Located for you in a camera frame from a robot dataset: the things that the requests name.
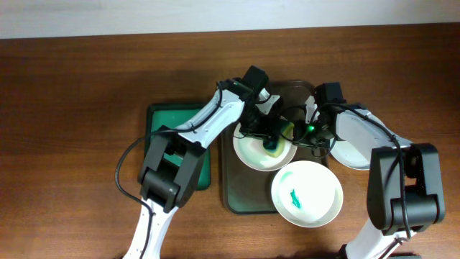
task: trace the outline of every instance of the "white bowl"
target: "white bowl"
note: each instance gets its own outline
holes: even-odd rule
[[[369,161],[348,141],[336,141],[331,155],[342,165],[354,170],[369,170]]]
[[[275,171],[281,167],[287,165],[295,155],[297,146],[294,146],[291,142],[285,141],[285,146],[281,155],[277,158],[273,158],[265,152],[262,140],[256,140],[252,137],[243,137],[243,134],[239,131],[241,124],[235,127],[233,138],[233,147],[235,149],[238,158],[247,166],[258,171]]]
[[[272,200],[287,221],[300,227],[320,227],[339,214],[344,192],[327,167],[311,161],[296,161],[276,174]]]

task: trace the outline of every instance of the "white wall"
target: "white wall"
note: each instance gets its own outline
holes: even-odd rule
[[[460,22],[460,0],[1,0],[0,38]]]

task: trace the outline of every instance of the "wood grain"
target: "wood grain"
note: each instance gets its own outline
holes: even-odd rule
[[[398,249],[460,254],[460,24],[0,41],[0,258],[115,258],[130,245],[140,205],[114,169],[145,129],[151,103],[207,101],[214,81],[255,64],[272,80],[340,81],[349,102],[439,151],[447,215]],[[330,158],[344,188],[340,215],[303,229],[280,215],[224,208],[219,151],[212,183],[172,220],[164,258],[289,258],[336,252],[367,218],[366,171]],[[141,147],[122,184],[138,193]]]

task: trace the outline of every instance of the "black cable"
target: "black cable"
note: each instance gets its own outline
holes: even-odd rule
[[[220,82],[217,82],[217,86],[218,86],[218,90],[219,90],[219,99],[218,99],[218,102],[216,104],[216,108],[214,108],[214,110],[211,113],[209,113],[209,115],[206,116],[205,119],[203,119],[200,123],[198,123],[196,126],[192,125],[192,127],[190,127],[189,129],[164,129],[164,130],[157,130],[157,131],[154,131],[154,132],[150,132],[150,133],[146,134],[144,137],[140,137],[136,141],[134,141],[123,152],[123,155],[121,155],[120,160],[118,161],[118,164],[116,165],[115,184],[116,184],[116,187],[118,187],[118,190],[120,190],[120,192],[123,195],[125,195],[126,197],[132,199],[133,201],[141,204],[142,206],[144,206],[149,211],[149,224],[147,225],[147,237],[145,238],[144,248],[142,248],[142,252],[141,252],[141,255],[139,257],[140,259],[142,259],[144,257],[145,250],[147,249],[147,246],[148,246],[148,243],[149,243],[150,230],[152,229],[152,218],[155,215],[155,213],[152,211],[152,208],[150,208],[150,206],[147,203],[143,202],[141,199],[139,199],[139,198],[135,197],[134,195],[130,194],[129,192],[125,191],[123,189],[123,187],[121,187],[119,175],[120,175],[120,169],[121,169],[121,166],[123,165],[124,159],[128,156],[128,154],[129,154],[129,152],[131,152],[131,150],[133,150],[136,146],[138,146],[139,143],[145,141],[147,138],[152,137],[152,136],[154,136],[156,134],[166,133],[166,132],[176,132],[176,133],[192,132],[192,131],[195,131],[196,129],[198,129],[199,127],[203,126],[203,124],[205,124],[208,121],[208,119],[211,118],[217,112],[219,107],[221,106],[223,90],[222,90],[222,85],[220,84]]]
[[[332,144],[331,146],[329,147],[328,149],[328,152],[324,155],[315,155],[315,153],[313,152],[313,150],[311,150],[311,155],[314,156],[315,158],[325,158],[326,156],[328,156],[329,154],[331,154],[331,151],[332,151],[332,148],[334,148],[334,145],[336,144],[336,141],[337,141],[337,137],[335,137],[333,140],[332,140]]]
[[[383,254],[381,256],[379,256],[379,259],[383,259],[383,258],[387,257],[388,255],[390,255],[391,250],[393,248],[395,248],[395,246],[397,244],[402,245],[403,241],[405,242],[405,241],[408,241],[408,240],[406,238],[404,238],[404,237],[395,238],[395,240],[393,240],[393,242],[388,246],[388,248],[383,252]]]
[[[289,141],[289,142],[294,142],[294,139],[293,139],[293,138],[290,139],[289,137],[284,136],[284,134],[281,132],[281,129],[280,129],[280,132],[278,132],[278,133],[280,134],[280,136],[281,136],[283,139],[285,139],[285,140],[287,140],[287,141]]]
[[[264,104],[264,103],[268,102],[268,100],[270,100],[270,98],[272,98],[272,93],[269,93],[269,96],[264,101],[257,100],[256,104]]]
[[[340,107],[342,109],[346,109],[346,110],[349,110],[349,111],[353,112],[358,117],[362,118],[363,120],[373,124],[374,126],[378,127],[379,129],[381,129],[390,138],[391,142],[393,142],[395,144],[395,147],[396,147],[397,152],[398,152],[398,156],[396,157],[396,159],[399,160],[399,167],[400,167],[400,193],[401,193],[402,220],[403,220],[403,223],[404,223],[404,228],[405,228],[405,231],[406,231],[406,235],[408,236],[408,240],[409,240],[411,238],[411,234],[410,234],[410,228],[409,228],[409,222],[408,222],[408,211],[407,211],[406,201],[405,201],[405,174],[404,174],[403,151],[401,150],[400,143],[396,140],[396,136],[393,135],[386,127],[382,126],[379,122],[376,122],[373,119],[370,119],[368,116],[360,114],[355,109],[352,109],[352,108],[350,108],[350,107],[348,107],[346,105],[343,105],[343,104],[335,104],[335,103],[323,104],[323,105],[321,105],[321,107],[318,107],[314,111],[312,118],[314,118],[316,112],[319,109],[323,109],[324,107],[327,107],[327,106],[337,106],[337,107]]]
[[[233,137],[234,137],[234,138],[237,138],[237,139],[239,139],[239,140],[242,140],[242,139],[244,139],[244,138],[248,135],[248,133],[246,133],[246,134],[243,134],[243,133],[242,133],[242,135],[243,135],[243,137],[237,137],[237,136],[235,136],[235,135],[233,135]]]

